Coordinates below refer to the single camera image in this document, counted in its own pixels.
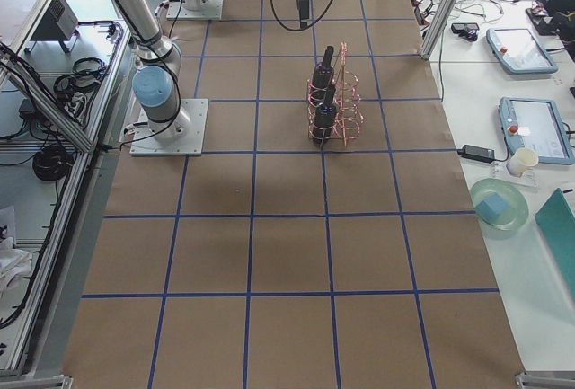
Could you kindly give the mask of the second white arm base plate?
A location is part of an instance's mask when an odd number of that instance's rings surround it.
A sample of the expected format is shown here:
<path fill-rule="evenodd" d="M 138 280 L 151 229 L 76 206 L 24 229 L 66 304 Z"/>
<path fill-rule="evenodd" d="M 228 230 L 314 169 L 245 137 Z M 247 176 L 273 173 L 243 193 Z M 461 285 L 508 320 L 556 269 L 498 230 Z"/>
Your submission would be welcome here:
<path fill-rule="evenodd" d="M 202 154 L 208 117 L 208 99 L 183 99 L 174 123 L 162 133 L 165 125 L 150 123 L 143 109 L 138 121 L 145 125 L 135 129 L 129 153 L 132 156 L 176 156 Z"/>

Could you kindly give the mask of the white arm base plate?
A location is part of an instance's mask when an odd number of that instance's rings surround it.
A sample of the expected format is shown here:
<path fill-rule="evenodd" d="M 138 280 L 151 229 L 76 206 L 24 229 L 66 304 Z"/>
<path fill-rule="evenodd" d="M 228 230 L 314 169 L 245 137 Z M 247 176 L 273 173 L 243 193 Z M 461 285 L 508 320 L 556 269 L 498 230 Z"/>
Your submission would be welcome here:
<path fill-rule="evenodd" d="M 170 2 L 168 21 L 219 21 L 222 19 L 224 0 L 179 0 Z"/>

